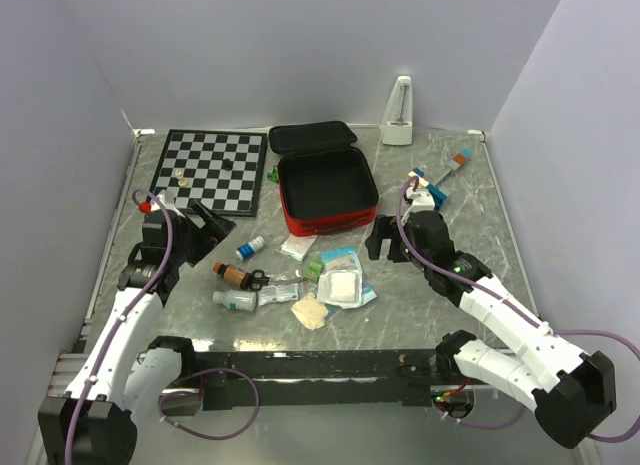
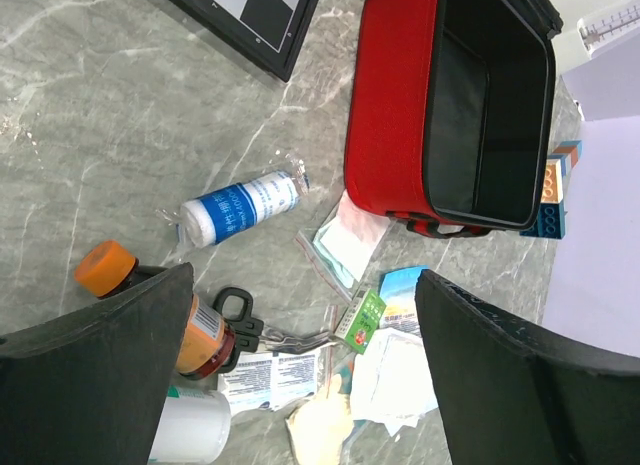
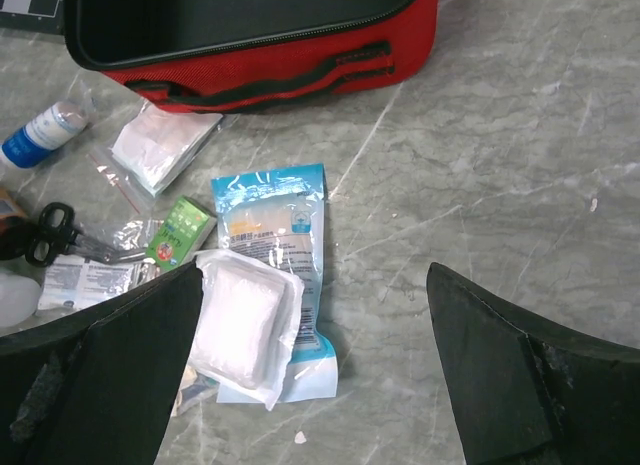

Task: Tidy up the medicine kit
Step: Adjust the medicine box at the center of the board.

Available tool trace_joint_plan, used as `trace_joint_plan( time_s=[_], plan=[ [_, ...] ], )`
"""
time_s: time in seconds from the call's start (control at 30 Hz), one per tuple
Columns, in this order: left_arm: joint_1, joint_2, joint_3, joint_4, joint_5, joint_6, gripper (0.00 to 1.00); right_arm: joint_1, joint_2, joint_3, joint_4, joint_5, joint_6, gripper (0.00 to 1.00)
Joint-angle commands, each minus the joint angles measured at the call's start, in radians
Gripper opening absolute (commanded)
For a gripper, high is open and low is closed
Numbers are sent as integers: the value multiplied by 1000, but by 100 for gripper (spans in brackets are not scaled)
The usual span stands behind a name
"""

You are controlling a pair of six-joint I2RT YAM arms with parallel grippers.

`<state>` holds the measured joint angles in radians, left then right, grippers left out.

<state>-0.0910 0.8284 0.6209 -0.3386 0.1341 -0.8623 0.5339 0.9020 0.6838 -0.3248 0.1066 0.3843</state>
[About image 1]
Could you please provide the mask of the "blue white small bottle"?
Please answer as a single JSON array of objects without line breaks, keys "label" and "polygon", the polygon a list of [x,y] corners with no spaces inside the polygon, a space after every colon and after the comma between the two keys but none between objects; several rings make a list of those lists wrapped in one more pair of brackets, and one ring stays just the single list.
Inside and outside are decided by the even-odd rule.
[{"label": "blue white small bottle", "polygon": [[236,257],[241,261],[248,260],[263,249],[266,243],[267,239],[264,236],[257,236],[239,246],[235,250]]}]

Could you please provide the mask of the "amber medicine bottle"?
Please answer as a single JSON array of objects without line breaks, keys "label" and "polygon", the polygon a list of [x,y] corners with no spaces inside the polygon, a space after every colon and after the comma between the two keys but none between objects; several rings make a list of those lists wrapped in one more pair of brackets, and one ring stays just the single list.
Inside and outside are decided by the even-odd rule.
[{"label": "amber medicine bottle", "polygon": [[234,265],[216,262],[213,265],[213,272],[225,282],[241,290],[247,290],[250,287],[251,274]]}]

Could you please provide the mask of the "clear green-label bottle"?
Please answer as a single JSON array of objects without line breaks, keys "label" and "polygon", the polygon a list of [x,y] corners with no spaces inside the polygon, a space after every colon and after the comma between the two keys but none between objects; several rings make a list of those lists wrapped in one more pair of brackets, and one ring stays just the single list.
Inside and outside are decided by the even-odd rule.
[{"label": "clear green-label bottle", "polygon": [[257,306],[257,294],[242,290],[216,291],[212,300],[217,305],[236,311],[253,312]]}]

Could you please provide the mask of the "red black medicine case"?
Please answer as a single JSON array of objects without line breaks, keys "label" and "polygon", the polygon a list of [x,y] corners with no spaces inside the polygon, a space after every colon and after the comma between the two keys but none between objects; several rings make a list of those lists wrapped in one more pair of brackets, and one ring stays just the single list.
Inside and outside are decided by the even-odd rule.
[{"label": "red black medicine case", "polygon": [[285,222],[298,237],[336,233],[374,220],[379,193],[357,136],[342,121],[281,125],[268,133]]}]

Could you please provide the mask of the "small green box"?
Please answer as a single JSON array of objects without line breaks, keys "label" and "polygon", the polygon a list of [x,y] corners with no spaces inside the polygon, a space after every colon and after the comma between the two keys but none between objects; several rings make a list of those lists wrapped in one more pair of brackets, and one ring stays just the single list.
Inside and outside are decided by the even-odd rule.
[{"label": "small green box", "polygon": [[312,259],[304,271],[304,278],[311,282],[317,283],[323,270],[324,270],[323,261],[320,259]]}]

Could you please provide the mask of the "white gauze packet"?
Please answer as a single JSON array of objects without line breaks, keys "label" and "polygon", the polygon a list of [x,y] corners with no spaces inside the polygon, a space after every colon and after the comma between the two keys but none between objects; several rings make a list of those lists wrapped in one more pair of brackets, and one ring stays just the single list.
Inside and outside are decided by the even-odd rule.
[{"label": "white gauze packet", "polygon": [[317,299],[343,309],[361,305],[361,275],[357,270],[331,270],[318,281]]}]

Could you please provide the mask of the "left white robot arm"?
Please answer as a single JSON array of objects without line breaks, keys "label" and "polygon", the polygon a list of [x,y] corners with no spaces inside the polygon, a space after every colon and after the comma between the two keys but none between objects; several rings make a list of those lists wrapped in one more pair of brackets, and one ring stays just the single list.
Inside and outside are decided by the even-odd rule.
[{"label": "left white robot arm", "polygon": [[38,422],[50,464],[127,464],[139,428],[170,383],[197,375],[190,339],[145,340],[180,279],[234,229],[200,201],[189,205],[197,225],[160,194],[142,202],[141,239],[122,270],[109,318],[93,350],[62,395],[44,398]]}]

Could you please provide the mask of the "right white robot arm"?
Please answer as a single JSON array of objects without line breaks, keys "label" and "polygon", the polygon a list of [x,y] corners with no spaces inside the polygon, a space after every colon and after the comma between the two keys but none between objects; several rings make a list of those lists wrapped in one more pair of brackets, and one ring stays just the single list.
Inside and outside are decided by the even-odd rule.
[{"label": "right white robot arm", "polygon": [[436,370],[448,383],[480,380],[531,410],[543,431],[572,449],[616,409],[615,371],[603,353],[587,353],[555,334],[515,299],[475,256],[456,249],[435,211],[402,221],[380,215],[365,245],[377,260],[389,241],[389,260],[410,262],[429,286],[488,328],[507,348],[502,353],[463,330],[443,337]]}]

